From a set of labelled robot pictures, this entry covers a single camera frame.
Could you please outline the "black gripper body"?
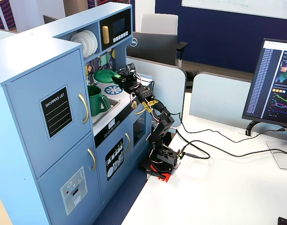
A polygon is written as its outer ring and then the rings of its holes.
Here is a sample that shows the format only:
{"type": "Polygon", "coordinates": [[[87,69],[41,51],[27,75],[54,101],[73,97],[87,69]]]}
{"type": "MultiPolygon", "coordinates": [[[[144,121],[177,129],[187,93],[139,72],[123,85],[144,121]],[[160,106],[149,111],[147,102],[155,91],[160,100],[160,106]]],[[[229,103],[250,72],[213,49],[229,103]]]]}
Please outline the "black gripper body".
{"type": "Polygon", "coordinates": [[[137,81],[135,75],[121,75],[122,88],[127,93],[138,93],[138,89],[143,87],[141,82],[137,81]]]}

